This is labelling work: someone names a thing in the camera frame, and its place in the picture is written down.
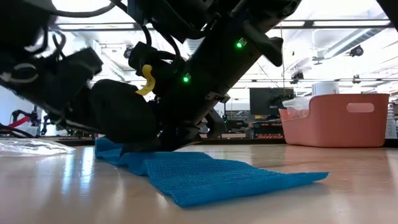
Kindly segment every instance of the pink storage bin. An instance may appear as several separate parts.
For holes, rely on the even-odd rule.
[[[287,144],[381,147],[386,137],[387,94],[314,96],[309,111],[279,110]]]

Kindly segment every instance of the blue towel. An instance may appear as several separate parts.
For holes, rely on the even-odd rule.
[[[328,176],[327,172],[281,174],[244,162],[213,159],[202,152],[128,153],[120,158],[121,146],[97,139],[96,157],[148,176],[153,186],[181,207],[288,189]]]

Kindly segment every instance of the yellow tag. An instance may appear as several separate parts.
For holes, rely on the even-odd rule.
[[[136,93],[140,94],[141,96],[145,96],[150,93],[155,88],[155,78],[150,73],[152,71],[152,66],[144,65],[142,68],[142,74],[144,74],[144,78],[147,80],[147,84],[141,89],[137,90]]]

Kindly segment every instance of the fluorescent light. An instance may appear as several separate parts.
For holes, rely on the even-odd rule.
[[[276,27],[284,27],[284,26],[289,26],[289,27],[300,27],[300,26],[304,26],[305,21],[283,21],[281,23],[279,23],[278,25],[276,25]]]
[[[134,24],[62,24],[61,29],[133,29]]]
[[[388,20],[383,21],[315,21],[313,26],[386,26],[390,23]]]
[[[249,80],[251,82],[251,80],[262,80],[262,79],[267,79],[267,78],[269,79],[269,77],[267,75],[246,74],[246,75],[243,75],[239,81]]]
[[[52,0],[53,5],[62,11],[86,12],[109,4],[108,0]]]

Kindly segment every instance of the white container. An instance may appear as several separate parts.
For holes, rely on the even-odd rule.
[[[321,82],[312,85],[312,95],[339,94],[338,82]]]

